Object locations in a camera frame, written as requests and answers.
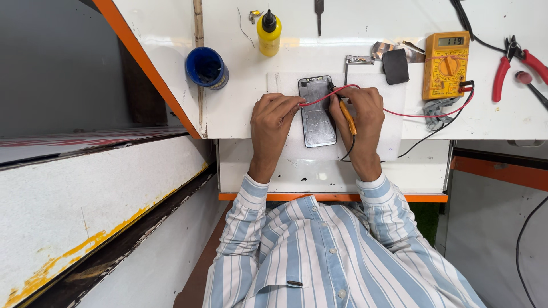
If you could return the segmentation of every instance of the striped shirt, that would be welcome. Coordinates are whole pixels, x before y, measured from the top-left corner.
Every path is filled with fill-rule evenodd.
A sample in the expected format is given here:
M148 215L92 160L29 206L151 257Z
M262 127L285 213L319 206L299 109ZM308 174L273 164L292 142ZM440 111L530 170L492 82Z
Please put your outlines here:
M269 185L246 174L203 307L485 307L384 173L356 184L361 204L308 196L268 210Z

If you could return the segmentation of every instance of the multimeter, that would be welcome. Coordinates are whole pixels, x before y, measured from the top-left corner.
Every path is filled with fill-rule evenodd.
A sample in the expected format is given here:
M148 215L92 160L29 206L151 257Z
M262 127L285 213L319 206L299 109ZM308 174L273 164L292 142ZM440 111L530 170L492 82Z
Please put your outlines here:
M423 99L463 96L459 83L466 81L470 34L468 31L434 33L426 39Z

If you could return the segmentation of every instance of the yellow oil bottle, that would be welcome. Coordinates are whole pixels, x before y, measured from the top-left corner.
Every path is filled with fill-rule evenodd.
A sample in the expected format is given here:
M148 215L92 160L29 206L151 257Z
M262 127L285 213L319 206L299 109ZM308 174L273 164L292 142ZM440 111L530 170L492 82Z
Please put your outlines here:
M268 12L259 18L257 22L257 34L259 35L259 50L265 56L273 56L279 50L279 38L282 34L282 22L277 16Z

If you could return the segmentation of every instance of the shirt sleeve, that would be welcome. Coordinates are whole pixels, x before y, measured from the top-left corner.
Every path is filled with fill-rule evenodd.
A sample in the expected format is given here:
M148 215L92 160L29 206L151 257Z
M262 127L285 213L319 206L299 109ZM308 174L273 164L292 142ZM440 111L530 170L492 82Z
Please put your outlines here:
M435 286L457 307L485 307L464 276L423 238L415 215L384 172L372 182L356 180L371 234L409 270Z
M245 298L259 268L257 249L265 224L269 185L244 176L242 187L226 214L217 256L209 267L204 308L235 307Z

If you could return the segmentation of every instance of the black sponge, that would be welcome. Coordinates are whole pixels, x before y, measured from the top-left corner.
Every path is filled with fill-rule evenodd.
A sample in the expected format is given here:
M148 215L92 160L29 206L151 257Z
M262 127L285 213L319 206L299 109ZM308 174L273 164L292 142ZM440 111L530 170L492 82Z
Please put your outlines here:
M383 53L383 71L388 84L398 84L409 81L406 52L403 49Z

